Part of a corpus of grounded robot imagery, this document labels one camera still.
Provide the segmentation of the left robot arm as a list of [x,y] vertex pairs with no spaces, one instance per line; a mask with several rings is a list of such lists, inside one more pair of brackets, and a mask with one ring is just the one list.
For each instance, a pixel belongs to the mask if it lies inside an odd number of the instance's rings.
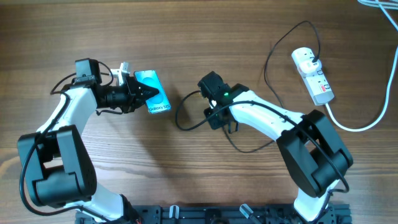
[[160,91],[123,68],[109,74],[118,85],[103,84],[101,64],[91,58],[76,60],[72,82],[51,90],[60,95],[60,102],[50,118],[17,141],[22,164],[19,193],[31,213],[53,216],[76,210],[97,223],[143,221],[124,195],[98,183],[81,134],[93,113],[131,113]]

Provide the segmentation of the white USB charger plug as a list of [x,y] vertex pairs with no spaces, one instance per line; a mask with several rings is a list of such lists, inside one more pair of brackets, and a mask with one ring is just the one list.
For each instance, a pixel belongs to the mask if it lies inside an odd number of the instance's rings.
[[316,62],[314,62],[312,59],[308,59],[299,64],[300,71],[304,75],[309,75],[313,72],[316,72],[321,67],[322,67],[322,63],[320,60],[317,60]]

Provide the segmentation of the white power strip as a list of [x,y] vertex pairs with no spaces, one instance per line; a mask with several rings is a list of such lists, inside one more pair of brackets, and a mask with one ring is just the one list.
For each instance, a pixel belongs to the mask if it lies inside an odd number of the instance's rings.
[[322,67],[309,75],[304,75],[300,71],[299,64],[301,62],[308,59],[315,59],[312,50],[307,47],[301,47],[294,50],[291,56],[314,104],[316,106],[321,106],[330,102],[335,96],[322,71]]

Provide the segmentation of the teal Galaxy smartphone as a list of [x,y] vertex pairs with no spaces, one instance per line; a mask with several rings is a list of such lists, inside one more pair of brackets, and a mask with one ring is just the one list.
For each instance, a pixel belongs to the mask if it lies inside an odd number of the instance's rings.
[[164,113],[171,110],[171,104],[155,70],[134,72],[138,82],[151,87],[150,98],[146,100],[150,114]]

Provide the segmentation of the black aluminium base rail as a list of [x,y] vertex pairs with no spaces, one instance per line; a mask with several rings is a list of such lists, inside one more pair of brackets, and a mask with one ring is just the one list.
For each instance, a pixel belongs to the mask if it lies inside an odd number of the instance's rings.
[[[249,218],[239,207],[161,207],[136,206],[141,219],[132,223],[312,223],[305,221],[292,204],[270,204],[250,206],[253,213]],[[75,223],[97,223],[94,218],[77,212]],[[316,223],[351,224],[351,210],[348,204],[329,204]]]

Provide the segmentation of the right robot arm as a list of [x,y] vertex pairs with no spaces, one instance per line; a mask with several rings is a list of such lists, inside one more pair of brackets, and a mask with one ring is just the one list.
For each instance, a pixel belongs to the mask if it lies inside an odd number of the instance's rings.
[[238,83],[229,86],[215,72],[199,82],[210,107],[204,111],[212,129],[246,124],[276,142],[292,180],[298,186],[294,209],[305,222],[316,223],[328,208],[336,185],[353,165],[353,157],[328,118],[320,111],[293,112],[257,96]]

